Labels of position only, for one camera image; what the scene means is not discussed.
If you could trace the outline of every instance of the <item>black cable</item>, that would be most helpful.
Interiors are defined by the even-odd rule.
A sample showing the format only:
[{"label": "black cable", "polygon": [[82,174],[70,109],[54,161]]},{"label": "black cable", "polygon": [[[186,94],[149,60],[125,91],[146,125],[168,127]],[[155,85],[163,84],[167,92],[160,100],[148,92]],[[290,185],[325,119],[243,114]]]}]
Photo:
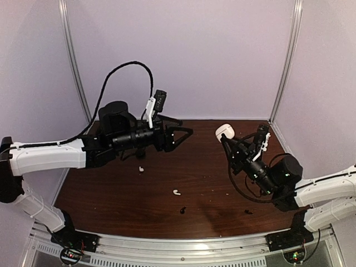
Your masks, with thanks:
[{"label": "black cable", "polygon": [[261,204],[267,204],[267,203],[272,203],[273,201],[272,200],[259,200],[259,199],[254,199],[253,197],[250,197],[250,196],[247,196],[244,192],[242,192],[238,185],[235,183],[235,180],[233,178],[233,175],[231,174],[231,162],[229,162],[228,164],[228,174],[229,174],[229,179],[231,181],[231,183],[233,184],[235,190],[241,195],[243,196],[244,198],[252,201],[252,202],[256,202],[256,203],[261,203]]},{"label": "black cable", "polygon": [[248,199],[248,200],[250,200],[250,201],[252,201],[252,202],[256,202],[256,203],[260,203],[260,204],[273,203],[274,201],[277,201],[277,200],[280,200],[280,199],[284,199],[284,198],[288,197],[289,195],[287,195],[287,196],[281,196],[281,197],[278,197],[278,198],[276,198],[276,199],[274,199],[274,200],[272,200],[272,199],[270,199],[270,200],[255,199],[255,198],[253,198],[253,197],[250,197],[250,196],[246,195],[244,192],[241,191],[241,189],[239,189],[239,187],[237,186],[237,184],[236,184],[236,182],[235,182],[235,180],[234,180],[234,178],[233,178],[233,175],[231,174],[231,161],[232,161],[232,156],[233,156],[233,154],[236,152],[236,150],[234,150],[234,148],[237,147],[237,146],[238,146],[240,143],[242,143],[243,141],[245,141],[245,140],[247,140],[247,139],[249,139],[249,138],[252,138],[252,137],[254,137],[255,135],[256,135],[256,133],[251,133],[251,134],[246,135],[245,137],[241,138],[241,139],[234,145],[231,154],[228,153],[226,146],[223,145],[224,151],[225,151],[225,153],[226,153],[226,155],[227,155],[227,157],[228,157],[228,175],[229,175],[229,179],[230,179],[232,185],[234,186],[235,190],[236,190],[241,196],[243,196],[244,198],[246,198],[246,199]]},{"label": "black cable", "polygon": [[273,161],[275,161],[275,160],[278,159],[279,157],[287,156],[287,155],[291,155],[291,154],[290,154],[290,153],[281,153],[281,154],[275,155],[275,156],[271,159],[271,161],[269,162],[269,165],[268,165],[268,166],[271,168],[271,165],[272,165]]},{"label": "black cable", "polygon": [[249,188],[249,186],[247,185],[247,175],[245,176],[245,186],[246,186],[247,190],[248,190],[251,194],[253,194],[255,197],[257,197],[257,198],[260,198],[260,197],[261,197],[261,191],[260,191],[260,196],[258,196],[258,195],[256,195],[256,194]]},{"label": "black cable", "polygon": [[321,233],[320,233],[320,229],[318,229],[318,232],[319,232],[319,237],[318,237],[318,242],[317,242],[317,245],[315,246],[313,252],[305,259],[303,260],[303,263],[306,262],[307,260],[309,260],[316,252],[318,246],[319,246],[319,243],[320,243],[320,237],[321,237]]},{"label": "black cable", "polygon": [[111,75],[113,75],[116,71],[118,71],[119,69],[123,68],[123,67],[126,67],[128,65],[139,65],[141,67],[143,67],[149,74],[150,76],[150,83],[151,83],[151,87],[150,87],[150,97],[153,95],[153,90],[154,90],[154,78],[153,78],[153,75],[152,75],[152,72],[151,70],[143,63],[139,62],[139,61],[130,61],[130,62],[126,62],[124,64],[121,64],[119,66],[117,66],[116,68],[114,68],[111,72],[109,72],[109,74],[106,76],[105,80],[104,80],[104,83],[102,85],[102,88],[101,88],[101,91],[100,91],[100,95],[99,95],[99,98],[98,98],[98,101],[96,103],[96,107],[95,107],[95,110],[94,110],[94,115],[93,117],[91,118],[91,121],[89,122],[89,124],[76,136],[72,137],[72,138],[69,138],[67,140],[64,140],[64,141],[61,141],[61,142],[48,142],[48,143],[42,143],[42,144],[26,144],[26,145],[22,145],[22,146],[19,146],[18,148],[20,149],[25,149],[25,148],[30,148],[30,147],[44,147],[44,146],[56,146],[56,145],[64,145],[64,144],[67,144],[67,143],[70,143],[72,141],[74,141],[75,139],[79,138],[80,136],[82,136],[83,134],[86,133],[86,131],[92,126],[92,124],[95,122],[95,118],[96,118],[96,115],[98,113],[98,110],[99,110],[99,106],[100,106],[100,102],[101,102],[101,99],[102,99],[102,96],[104,94],[104,90],[105,90],[105,87],[106,87],[106,83],[108,81],[108,79],[110,78]]}]

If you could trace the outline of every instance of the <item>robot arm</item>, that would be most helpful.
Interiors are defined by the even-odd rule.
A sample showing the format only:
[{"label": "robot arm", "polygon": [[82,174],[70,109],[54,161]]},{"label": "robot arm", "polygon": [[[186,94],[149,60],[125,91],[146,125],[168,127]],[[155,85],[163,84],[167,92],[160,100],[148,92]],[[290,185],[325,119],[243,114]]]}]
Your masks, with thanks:
[{"label": "robot arm", "polygon": [[282,154],[284,157],[273,166],[262,161],[261,152],[268,145],[268,126],[260,125],[256,133],[237,139],[232,127],[223,125],[217,129],[216,137],[223,145],[233,174],[244,171],[264,195],[272,195],[270,200],[258,200],[238,190],[243,197],[258,203],[273,203],[283,212],[330,200],[296,213],[290,230],[268,235],[271,251],[283,249],[283,244],[312,241],[311,232],[356,213],[356,165],[332,175],[302,180],[303,168],[290,154]]},{"label": "robot arm", "polygon": [[[0,146],[0,202],[12,203],[45,224],[55,242],[63,247],[81,248],[83,238],[75,230],[69,214],[46,203],[23,181],[22,175],[57,168],[101,167],[125,150],[150,145],[157,151],[173,151],[193,130],[181,127],[182,121],[158,115],[165,97],[166,92],[157,90],[149,99],[145,119],[141,120],[128,112],[127,103],[111,102],[99,110],[100,126],[95,135],[82,135],[65,144],[62,141],[50,145],[23,144],[5,137]],[[175,139],[177,131],[185,134]]]}]

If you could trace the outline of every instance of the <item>vent grille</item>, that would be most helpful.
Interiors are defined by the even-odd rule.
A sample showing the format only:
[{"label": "vent grille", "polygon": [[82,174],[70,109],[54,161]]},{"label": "vent grille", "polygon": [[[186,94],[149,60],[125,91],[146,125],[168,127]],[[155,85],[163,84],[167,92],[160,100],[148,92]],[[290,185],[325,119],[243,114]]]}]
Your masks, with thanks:
[{"label": "vent grille", "polygon": [[61,249],[41,243],[38,244],[37,250],[53,256],[59,256],[61,253]]},{"label": "vent grille", "polygon": [[[123,261],[111,260],[111,259],[101,259],[99,257],[92,256],[90,261],[91,266],[95,267],[155,267],[161,265],[142,265],[133,263],[124,263]],[[189,266],[196,267],[267,267],[266,260],[264,257],[259,257],[251,260],[239,260],[230,264],[216,264],[216,265],[196,265],[187,264]]]},{"label": "vent grille", "polygon": [[[46,254],[53,255],[55,257],[59,257],[61,253],[61,248],[49,245],[49,244],[44,244],[44,243],[39,243],[37,246],[37,250]],[[122,260],[115,260],[115,259],[108,259],[101,257],[100,255],[91,255],[90,262],[86,262],[84,264],[87,264],[89,266],[93,267],[164,267],[164,264],[135,264],[132,262],[125,262]],[[184,266],[190,266],[190,267],[267,267],[266,265],[266,260],[265,257],[258,257],[258,258],[253,258],[250,260],[238,260],[238,261],[233,261],[229,262],[226,264],[185,264]]]}]

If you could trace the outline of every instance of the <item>wooden table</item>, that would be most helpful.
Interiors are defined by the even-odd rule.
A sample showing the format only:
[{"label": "wooden table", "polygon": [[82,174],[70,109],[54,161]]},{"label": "wooden table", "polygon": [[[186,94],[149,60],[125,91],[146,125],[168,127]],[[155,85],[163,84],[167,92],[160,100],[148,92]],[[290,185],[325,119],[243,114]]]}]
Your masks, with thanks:
[{"label": "wooden table", "polygon": [[[97,169],[71,169],[56,206],[71,214],[79,230],[140,238],[210,238],[288,228],[295,212],[250,202],[233,188],[224,150],[214,134],[223,123],[230,123],[239,137],[266,124],[185,121],[194,135],[173,152],[149,147],[144,160],[132,157]],[[265,162],[283,153],[270,132]],[[145,170],[142,174],[139,166]],[[243,173],[235,177],[240,188],[244,179]],[[256,185],[248,184],[258,192]],[[174,189],[181,196],[174,195]]]}]

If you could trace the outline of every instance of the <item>white backdrop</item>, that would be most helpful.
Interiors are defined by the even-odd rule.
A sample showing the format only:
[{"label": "white backdrop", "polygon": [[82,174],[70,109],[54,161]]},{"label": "white backdrop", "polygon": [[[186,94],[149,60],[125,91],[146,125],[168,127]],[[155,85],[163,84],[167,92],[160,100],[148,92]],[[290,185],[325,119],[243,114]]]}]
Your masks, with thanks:
[{"label": "white backdrop", "polygon": [[[356,163],[356,2],[304,1],[303,20],[276,124],[305,178]],[[356,218],[333,225],[356,266]]]},{"label": "white backdrop", "polygon": [[[57,0],[0,2],[0,139],[37,142],[77,134],[86,124],[74,87]],[[62,170],[24,179],[51,202]],[[16,267],[33,220],[0,204],[0,266]]]},{"label": "white backdrop", "polygon": [[[267,119],[293,7],[293,0],[68,1],[89,106],[114,67],[138,60],[168,92],[168,116]],[[148,75],[131,66],[112,76],[102,103],[125,100],[138,116],[148,96]]]}]

